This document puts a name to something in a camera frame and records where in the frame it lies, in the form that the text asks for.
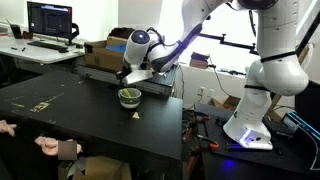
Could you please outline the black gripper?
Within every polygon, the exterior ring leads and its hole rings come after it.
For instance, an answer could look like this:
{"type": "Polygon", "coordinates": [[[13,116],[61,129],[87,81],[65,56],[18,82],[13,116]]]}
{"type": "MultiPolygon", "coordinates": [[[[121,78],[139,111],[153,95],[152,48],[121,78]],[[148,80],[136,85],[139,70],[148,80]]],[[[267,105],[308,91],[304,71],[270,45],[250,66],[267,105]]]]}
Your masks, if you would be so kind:
{"type": "Polygon", "coordinates": [[[130,73],[131,73],[130,68],[126,67],[126,66],[123,66],[120,71],[116,72],[116,79],[119,80],[119,81],[122,81],[130,73]]]}

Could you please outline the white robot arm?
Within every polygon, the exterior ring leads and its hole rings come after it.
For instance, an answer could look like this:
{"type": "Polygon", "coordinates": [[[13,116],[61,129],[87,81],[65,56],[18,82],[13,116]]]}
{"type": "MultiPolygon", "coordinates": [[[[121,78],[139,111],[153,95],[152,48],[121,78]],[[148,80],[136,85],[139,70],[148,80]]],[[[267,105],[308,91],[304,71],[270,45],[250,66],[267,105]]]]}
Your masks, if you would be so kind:
{"type": "Polygon", "coordinates": [[[155,72],[166,72],[200,34],[203,22],[220,5],[253,10],[258,15],[256,50],[259,58],[246,73],[244,94],[223,131],[246,149],[271,150],[271,133],[263,116],[271,106],[271,93],[293,96],[309,83],[296,52],[298,0],[183,0],[183,33],[172,45],[145,30],[133,31],[123,58],[124,82],[132,84],[152,77],[140,68],[147,61],[155,72]]]}

